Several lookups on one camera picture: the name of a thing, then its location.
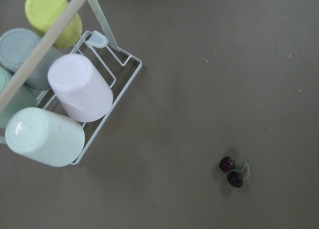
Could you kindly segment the yellow cup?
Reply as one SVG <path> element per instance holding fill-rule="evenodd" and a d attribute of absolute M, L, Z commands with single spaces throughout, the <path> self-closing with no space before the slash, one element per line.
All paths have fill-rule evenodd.
<path fill-rule="evenodd" d="M 42 37 L 53 26 L 68 4 L 68 0 L 26 0 L 25 14 L 35 33 Z M 82 29 L 82 20 L 76 14 L 58 37 L 54 46 L 57 48 L 71 47 L 79 40 Z"/>

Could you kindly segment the grey cup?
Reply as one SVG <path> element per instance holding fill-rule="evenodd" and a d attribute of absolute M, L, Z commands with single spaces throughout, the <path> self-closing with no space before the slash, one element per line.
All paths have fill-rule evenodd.
<path fill-rule="evenodd" d="M 27 60 L 41 38 L 33 31 L 25 28 L 14 28 L 0 37 L 0 63 L 15 73 Z M 28 87 L 46 91 L 51 89 L 47 74 L 51 64 L 63 54 L 54 46 L 47 52 L 26 80 Z"/>

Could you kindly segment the white cup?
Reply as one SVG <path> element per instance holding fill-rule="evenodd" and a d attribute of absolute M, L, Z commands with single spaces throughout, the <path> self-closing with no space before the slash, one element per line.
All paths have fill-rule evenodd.
<path fill-rule="evenodd" d="M 85 133 L 78 122 L 67 116 L 29 107 L 11 117 L 4 141 L 17 154 L 49 166 L 64 167 L 82 152 Z"/>

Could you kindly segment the pink cup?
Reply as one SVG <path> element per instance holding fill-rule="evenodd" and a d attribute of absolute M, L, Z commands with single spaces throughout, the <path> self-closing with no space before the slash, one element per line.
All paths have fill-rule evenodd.
<path fill-rule="evenodd" d="M 93 122 L 113 104 L 113 92 L 93 63 L 81 54 L 66 54 L 48 70 L 48 82 L 69 117 Z"/>

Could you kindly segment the dark red cherry pair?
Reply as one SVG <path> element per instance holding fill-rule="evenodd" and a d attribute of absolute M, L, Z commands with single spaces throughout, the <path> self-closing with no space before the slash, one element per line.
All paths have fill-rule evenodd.
<path fill-rule="evenodd" d="M 219 169 L 227 174 L 227 182 L 234 188 L 240 188 L 243 186 L 244 180 L 248 179 L 251 170 L 247 160 L 243 162 L 243 166 L 240 170 L 236 170 L 235 161 L 229 157 L 223 157 L 219 162 Z"/>

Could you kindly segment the mint green cup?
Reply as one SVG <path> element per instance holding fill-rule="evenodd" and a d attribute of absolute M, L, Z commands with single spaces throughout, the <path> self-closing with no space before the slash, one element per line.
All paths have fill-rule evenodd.
<path fill-rule="evenodd" d="M 10 71 L 2 66 L 0 67 L 0 91 L 3 91 L 12 76 Z M 23 85 L 1 113 L 0 128 L 5 129 L 10 118 L 19 110 L 36 106 L 36 97 L 26 85 Z"/>

